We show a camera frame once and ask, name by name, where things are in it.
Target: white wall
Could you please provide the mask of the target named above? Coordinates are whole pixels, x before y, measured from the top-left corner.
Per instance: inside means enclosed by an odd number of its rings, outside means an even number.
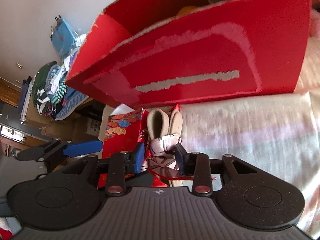
[[[100,11],[114,0],[0,0],[0,77],[20,86],[41,66],[59,57],[51,26],[61,15],[80,34],[89,31]],[[16,63],[23,66],[20,70]]]

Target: pile of clothes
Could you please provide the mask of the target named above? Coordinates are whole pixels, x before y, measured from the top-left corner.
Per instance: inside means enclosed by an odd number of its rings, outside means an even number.
[[[38,109],[39,114],[50,116],[53,119],[62,110],[69,95],[75,91],[69,88],[66,84],[66,76],[69,71],[69,66],[72,64],[79,48],[68,56],[67,65],[57,64],[52,61],[41,67],[34,79],[32,86],[33,104]]]

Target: gray panel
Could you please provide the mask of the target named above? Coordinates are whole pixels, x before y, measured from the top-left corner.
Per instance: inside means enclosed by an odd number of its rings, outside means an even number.
[[[44,162],[18,161],[15,157],[0,155],[0,217],[12,216],[7,206],[6,195],[14,185],[33,180],[40,174],[46,174]]]
[[[309,239],[296,227],[278,232],[242,228],[227,220],[209,198],[196,197],[186,187],[136,187],[110,198],[86,223],[64,231],[24,228],[14,240],[299,240]]]

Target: orange round object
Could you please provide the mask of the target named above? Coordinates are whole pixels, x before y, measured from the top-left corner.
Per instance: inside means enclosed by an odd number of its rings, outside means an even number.
[[[197,8],[198,8],[197,6],[193,6],[193,5],[185,6],[180,11],[178,11],[177,16],[187,15],[188,13],[190,13],[191,11]]]

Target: silver bolt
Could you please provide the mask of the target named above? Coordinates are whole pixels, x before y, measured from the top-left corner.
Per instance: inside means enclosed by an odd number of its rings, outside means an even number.
[[[123,188],[120,186],[110,186],[108,187],[108,192],[112,194],[119,194],[123,191]]]
[[[210,192],[210,188],[205,185],[199,185],[195,187],[195,191],[200,194],[206,194]]]

